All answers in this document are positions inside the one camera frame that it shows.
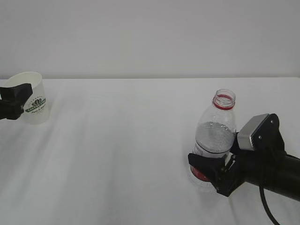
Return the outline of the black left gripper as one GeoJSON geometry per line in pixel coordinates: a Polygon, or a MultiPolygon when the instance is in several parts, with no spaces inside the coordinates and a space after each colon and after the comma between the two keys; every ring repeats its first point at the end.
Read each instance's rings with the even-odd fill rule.
{"type": "Polygon", "coordinates": [[[30,83],[0,88],[0,119],[17,120],[24,113],[24,103],[33,91],[30,83]]]}

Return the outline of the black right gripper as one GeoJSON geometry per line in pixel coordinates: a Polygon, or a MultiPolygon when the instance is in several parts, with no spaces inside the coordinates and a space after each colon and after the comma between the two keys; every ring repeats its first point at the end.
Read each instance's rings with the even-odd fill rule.
{"type": "Polygon", "coordinates": [[[258,151],[239,153],[237,134],[234,136],[230,152],[233,154],[227,163],[225,158],[203,157],[188,154],[188,163],[201,172],[215,187],[217,193],[230,196],[244,182],[263,187],[263,156],[258,151]]]}

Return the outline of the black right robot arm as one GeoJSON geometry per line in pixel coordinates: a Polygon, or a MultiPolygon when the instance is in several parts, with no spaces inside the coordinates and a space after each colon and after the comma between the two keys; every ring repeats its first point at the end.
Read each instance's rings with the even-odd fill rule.
{"type": "Polygon", "coordinates": [[[300,160],[288,155],[275,113],[252,117],[237,133],[228,163],[190,153],[189,164],[202,172],[217,193],[229,197],[244,182],[300,199],[300,160]]]}

